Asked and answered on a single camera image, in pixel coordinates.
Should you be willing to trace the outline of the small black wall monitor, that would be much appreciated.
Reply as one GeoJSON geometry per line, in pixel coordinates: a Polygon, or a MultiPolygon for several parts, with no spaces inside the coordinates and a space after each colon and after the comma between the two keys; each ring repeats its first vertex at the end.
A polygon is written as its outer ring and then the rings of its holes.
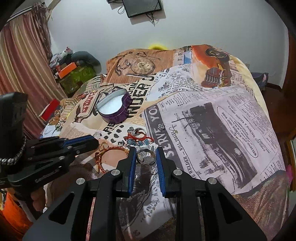
{"type": "Polygon", "coordinates": [[[122,0],[128,18],[161,11],[161,1],[158,0],[122,0]]]}

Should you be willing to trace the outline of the green patterned bag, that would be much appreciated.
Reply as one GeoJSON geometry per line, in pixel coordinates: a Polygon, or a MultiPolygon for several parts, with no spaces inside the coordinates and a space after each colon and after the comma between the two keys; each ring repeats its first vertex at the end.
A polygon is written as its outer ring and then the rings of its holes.
{"type": "Polygon", "coordinates": [[[95,76],[96,72],[91,66],[78,66],[76,69],[63,77],[59,83],[66,95],[71,95],[74,94],[85,82],[95,76]]]}

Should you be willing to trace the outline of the dark bag on floor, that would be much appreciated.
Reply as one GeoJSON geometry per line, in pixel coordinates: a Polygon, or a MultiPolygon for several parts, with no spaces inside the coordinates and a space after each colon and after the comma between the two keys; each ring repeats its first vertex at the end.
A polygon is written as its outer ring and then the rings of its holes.
{"type": "Polygon", "coordinates": [[[264,72],[264,73],[259,73],[259,72],[252,72],[251,73],[254,81],[257,83],[260,91],[264,91],[266,84],[268,82],[268,73],[264,72]]]}

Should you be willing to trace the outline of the newspaper print bed cover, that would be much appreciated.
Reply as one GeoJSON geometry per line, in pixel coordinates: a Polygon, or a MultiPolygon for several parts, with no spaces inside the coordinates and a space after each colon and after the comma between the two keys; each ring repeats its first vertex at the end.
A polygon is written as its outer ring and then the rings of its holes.
{"type": "Polygon", "coordinates": [[[272,240],[287,219],[288,177],[262,93],[238,58],[210,45],[132,49],[107,62],[107,75],[62,100],[60,136],[93,134],[107,152],[79,156],[69,173],[46,186],[52,204],[78,177],[112,170],[125,149],[155,151],[192,177],[216,178],[272,240]],[[118,89],[132,98],[128,117],[107,123],[96,104],[118,89]]]}

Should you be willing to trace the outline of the orange box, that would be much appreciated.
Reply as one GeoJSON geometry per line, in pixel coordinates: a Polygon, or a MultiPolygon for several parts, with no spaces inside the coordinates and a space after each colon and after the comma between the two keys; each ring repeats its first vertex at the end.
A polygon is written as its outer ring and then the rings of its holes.
{"type": "Polygon", "coordinates": [[[64,78],[66,75],[68,75],[71,71],[73,71],[76,68],[77,68],[76,64],[72,62],[71,64],[67,65],[58,73],[59,78],[60,79],[64,78]]]}

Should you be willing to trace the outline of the grey plush pillow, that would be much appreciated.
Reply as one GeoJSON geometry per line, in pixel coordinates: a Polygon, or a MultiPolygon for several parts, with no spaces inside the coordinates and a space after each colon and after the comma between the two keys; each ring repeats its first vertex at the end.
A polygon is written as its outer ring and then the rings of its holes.
{"type": "Polygon", "coordinates": [[[72,62],[83,61],[93,67],[95,72],[99,74],[102,71],[100,62],[87,51],[77,51],[71,55],[72,62]]]}

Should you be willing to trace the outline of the striped red curtain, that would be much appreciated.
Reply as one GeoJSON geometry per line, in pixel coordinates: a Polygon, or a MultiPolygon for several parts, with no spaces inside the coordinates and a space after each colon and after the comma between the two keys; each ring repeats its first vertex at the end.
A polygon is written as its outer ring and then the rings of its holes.
{"type": "Polygon", "coordinates": [[[51,58],[45,4],[35,3],[1,30],[1,94],[16,91],[28,95],[23,124],[31,139],[38,138],[45,127],[39,117],[42,110],[53,99],[66,98],[49,66],[51,58]]]}

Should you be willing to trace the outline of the purple heart-shaped tin box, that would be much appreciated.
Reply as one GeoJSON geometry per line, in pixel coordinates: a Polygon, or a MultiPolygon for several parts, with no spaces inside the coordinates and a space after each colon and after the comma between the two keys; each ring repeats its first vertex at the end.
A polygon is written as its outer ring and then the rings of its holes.
{"type": "Polygon", "coordinates": [[[132,98],[126,89],[118,89],[97,102],[96,109],[107,123],[118,124],[128,117],[132,98]]]}

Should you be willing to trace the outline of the yellow round object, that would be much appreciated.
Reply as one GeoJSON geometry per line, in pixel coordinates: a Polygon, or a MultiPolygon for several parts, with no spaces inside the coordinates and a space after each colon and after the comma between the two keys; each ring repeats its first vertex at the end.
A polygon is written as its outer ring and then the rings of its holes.
{"type": "Polygon", "coordinates": [[[168,48],[162,44],[156,43],[149,45],[148,49],[150,50],[168,50],[168,48]]]}

